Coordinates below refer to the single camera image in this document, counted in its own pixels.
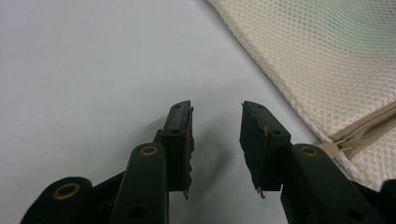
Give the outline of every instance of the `beige zipper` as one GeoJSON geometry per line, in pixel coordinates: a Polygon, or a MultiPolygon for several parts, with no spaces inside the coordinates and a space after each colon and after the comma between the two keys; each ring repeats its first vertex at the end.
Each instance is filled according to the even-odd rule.
{"type": "Polygon", "coordinates": [[[331,158],[335,158],[342,151],[350,160],[361,150],[367,148],[384,133],[396,126],[396,107],[388,112],[371,119],[344,137],[332,142],[319,144],[331,158]]]}

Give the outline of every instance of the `white mesh bag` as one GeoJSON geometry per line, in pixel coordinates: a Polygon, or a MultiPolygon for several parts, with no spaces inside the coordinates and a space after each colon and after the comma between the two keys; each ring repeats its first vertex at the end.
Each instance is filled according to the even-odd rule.
{"type": "Polygon", "coordinates": [[[396,178],[396,1],[209,1],[358,182],[396,178]]]}

